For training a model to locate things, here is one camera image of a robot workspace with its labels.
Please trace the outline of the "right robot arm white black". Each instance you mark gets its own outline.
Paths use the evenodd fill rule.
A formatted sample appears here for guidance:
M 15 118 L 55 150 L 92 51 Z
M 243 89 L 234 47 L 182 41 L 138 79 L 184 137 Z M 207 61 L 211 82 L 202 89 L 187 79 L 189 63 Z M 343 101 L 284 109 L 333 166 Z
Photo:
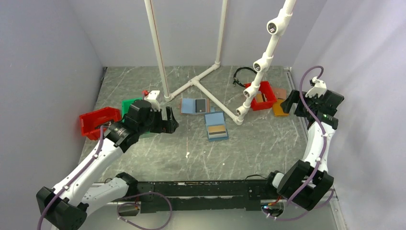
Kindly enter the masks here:
M 332 187 L 334 178 L 328 174 L 328 149 L 338 128 L 338 119 L 334 115 L 343 101 L 343 95 L 331 90 L 312 98 L 300 97 L 300 92 L 293 90 L 281 103 L 284 112 L 289 112 L 296 104 L 294 114 L 307 119 L 308 141 L 304 157 L 287 173 L 274 171 L 269 174 L 264 185 L 266 197 L 275 199 L 280 195 L 289 199 L 310 178 L 306 187 L 292 199 L 295 204 L 310 211 Z

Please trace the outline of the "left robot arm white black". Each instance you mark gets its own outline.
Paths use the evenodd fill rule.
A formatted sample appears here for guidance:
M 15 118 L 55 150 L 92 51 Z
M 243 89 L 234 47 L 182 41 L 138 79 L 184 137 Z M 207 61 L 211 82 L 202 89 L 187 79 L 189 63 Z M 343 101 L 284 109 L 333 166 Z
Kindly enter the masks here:
M 36 228 L 41 229 L 46 219 L 59 230 L 77 230 L 90 214 L 105 204 L 119 198 L 134 200 L 138 181 L 125 172 L 100 187 L 92 185 L 144 133 L 174 133 L 179 123 L 169 106 L 166 115 L 163 119 L 159 105 L 136 100 L 121 120 L 102 126 L 99 142 L 85 160 L 52 188 L 42 187 L 37 192 L 41 216 Z

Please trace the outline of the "orange card holder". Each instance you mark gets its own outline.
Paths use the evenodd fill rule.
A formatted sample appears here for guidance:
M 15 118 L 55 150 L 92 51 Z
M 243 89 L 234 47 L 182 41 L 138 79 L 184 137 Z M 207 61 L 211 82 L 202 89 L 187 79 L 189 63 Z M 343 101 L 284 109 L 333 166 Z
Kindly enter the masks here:
M 281 107 L 281 103 L 283 101 L 283 99 L 277 99 L 277 101 L 273 104 L 272 110 L 275 117 L 285 117 L 289 115 L 288 113 L 285 113 Z

